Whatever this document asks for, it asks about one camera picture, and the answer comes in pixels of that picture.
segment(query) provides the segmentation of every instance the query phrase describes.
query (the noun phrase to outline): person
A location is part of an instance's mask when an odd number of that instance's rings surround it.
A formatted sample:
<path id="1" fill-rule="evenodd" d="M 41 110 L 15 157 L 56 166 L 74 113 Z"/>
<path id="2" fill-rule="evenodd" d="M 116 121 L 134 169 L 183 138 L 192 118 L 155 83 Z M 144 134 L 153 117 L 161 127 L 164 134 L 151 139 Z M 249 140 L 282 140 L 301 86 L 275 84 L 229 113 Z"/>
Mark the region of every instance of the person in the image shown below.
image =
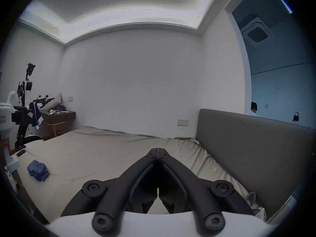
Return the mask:
<path id="1" fill-rule="evenodd" d="M 294 122 L 295 124 L 298 123 L 298 118 L 299 118 L 298 112 L 294 113 L 293 122 Z"/>
<path id="2" fill-rule="evenodd" d="M 253 113 L 256 113 L 258 107 L 257 107 L 257 104 L 255 102 L 251 102 L 251 111 Z"/>

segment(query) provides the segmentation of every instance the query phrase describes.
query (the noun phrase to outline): wall outlet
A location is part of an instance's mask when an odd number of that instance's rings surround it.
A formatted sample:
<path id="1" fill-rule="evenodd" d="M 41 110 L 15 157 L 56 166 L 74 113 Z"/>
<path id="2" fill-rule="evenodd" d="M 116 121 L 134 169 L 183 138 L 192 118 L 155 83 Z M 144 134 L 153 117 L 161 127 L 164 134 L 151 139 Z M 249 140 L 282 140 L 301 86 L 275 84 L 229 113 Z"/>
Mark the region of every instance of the wall outlet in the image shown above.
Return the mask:
<path id="1" fill-rule="evenodd" d="M 189 121 L 188 120 L 178 119 L 177 126 L 188 126 L 188 125 L 189 125 Z"/>

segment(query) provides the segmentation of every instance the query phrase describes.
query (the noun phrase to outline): ceiling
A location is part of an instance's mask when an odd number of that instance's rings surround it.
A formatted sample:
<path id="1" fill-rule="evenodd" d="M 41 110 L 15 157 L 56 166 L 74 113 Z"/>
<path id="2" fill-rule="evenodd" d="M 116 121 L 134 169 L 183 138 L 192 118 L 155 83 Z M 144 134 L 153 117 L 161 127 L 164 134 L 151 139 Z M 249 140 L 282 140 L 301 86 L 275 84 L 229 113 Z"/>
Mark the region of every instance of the ceiling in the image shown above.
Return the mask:
<path id="1" fill-rule="evenodd" d="M 197 29 L 213 0 L 33 0 L 20 21 L 64 44 L 91 32 L 135 23 Z"/>

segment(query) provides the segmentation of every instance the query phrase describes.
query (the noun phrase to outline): wrinkled bed sheet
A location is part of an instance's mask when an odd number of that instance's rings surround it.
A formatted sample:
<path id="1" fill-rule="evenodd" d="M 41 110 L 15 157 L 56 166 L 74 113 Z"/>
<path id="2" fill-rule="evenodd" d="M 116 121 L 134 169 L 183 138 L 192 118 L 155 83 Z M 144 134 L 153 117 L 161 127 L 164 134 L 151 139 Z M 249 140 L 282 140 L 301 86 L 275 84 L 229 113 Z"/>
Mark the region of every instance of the wrinkled bed sheet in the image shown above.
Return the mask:
<path id="1" fill-rule="evenodd" d="M 49 222 L 53 222 L 86 181 L 119 177 L 151 148 L 165 148 L 199 178 L 227 180 L 243 197 L 248 194 L 197 140 L 140 136 L 93 127 L 27 144 L 26 152 L 19 157 L 18 173 L 34 204 Z M 47 166 L 50 175 L 45 182 L 29 175 L 26 167 L 33 160 Z M 156 199 L 148 213 L 167 213 L 159 202 Z"/>

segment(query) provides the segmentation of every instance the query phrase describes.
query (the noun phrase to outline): white wall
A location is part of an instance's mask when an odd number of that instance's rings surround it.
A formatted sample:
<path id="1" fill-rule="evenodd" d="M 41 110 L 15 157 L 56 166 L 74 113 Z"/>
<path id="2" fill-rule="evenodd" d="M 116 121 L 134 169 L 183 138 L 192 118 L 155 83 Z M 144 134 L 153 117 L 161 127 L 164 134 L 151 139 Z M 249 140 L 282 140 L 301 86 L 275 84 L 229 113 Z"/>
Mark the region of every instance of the white wall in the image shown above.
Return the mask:
<path id="1" fill-rule="evenodd" d="M 253 101 L 258 115 L 316 129 L 316 70 L 313 64 L 297 65 L 252 75 Z"/>
<path id="2" fill-rule="evenodd" d="M 36 65 L 32 98 L 61 92 L 63 104 L 77 113 L 75 128 L 195 137 L 201 108 L 244 113 L 243 58 L 224 10 L 203 37 L 130 30 L 65 49 L 18 27 L 1 63 L 1 101 L 16 90 L 28 62 Z M 178 119 L 190 120 L 189 126 L 177 126 Z"/>
<path id="3" fill-rule="evenodd" d="M 17 26 L 7 41 L 1 53 L 0 72 L 0 102 L 6 102 L 10 91 L 17 90 L 19 81 L 26 75 L 27 64 L 36 65 L 32 75 L 33 81 L 31 99 L 38 95 L 59 93 L 56 87 L 59 81 L 57 71 L 60 68 L 64 47 L 28 29 Z M 16 126 L 10 136 L 11 147 L 16 141 Z"/>
<path id="4" fill-rule="evenodd" d="M 248 61 L 243 60 L 235 27 L 224 9 L 204 34 L 203 47 L 203 108 L 244 114 L 244 62 Z"/>
<path id="5" fill-rule="evenodd" d="M 60 70 L 77 125 L 195 137 L 203 78 L 201 37 L 161 30 L 98 35 L 67 47 Z M 190 120 L 188 127 L 178 119 Z"/>
<path id="6" fill-rule="evenodd" d="M 298 112 L 299 124 L 316 128 L 316 68 L 310 42 L 293 14 L 272 31 L 274 37 L 260 45 L 246 42 L 258 115 L 292 122 Z"/>

